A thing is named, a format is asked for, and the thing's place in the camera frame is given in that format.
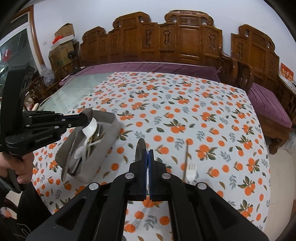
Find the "person left hand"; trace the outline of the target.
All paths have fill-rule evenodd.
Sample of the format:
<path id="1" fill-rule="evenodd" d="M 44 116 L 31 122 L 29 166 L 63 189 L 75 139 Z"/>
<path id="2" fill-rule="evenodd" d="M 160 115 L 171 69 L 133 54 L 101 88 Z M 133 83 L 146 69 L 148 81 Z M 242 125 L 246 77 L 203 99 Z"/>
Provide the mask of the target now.
<path id="1" fill-rule="evenodd" d="M 32 180 L 33 161 L 33 153 L 26 154 L 21 161 L 11 154 L 1 152 L 1 177 L 6 178 L 8 176 L 8 169 L 11 169 L 17 174 L 17 182 L 19 184 L 27 184 Z"/>

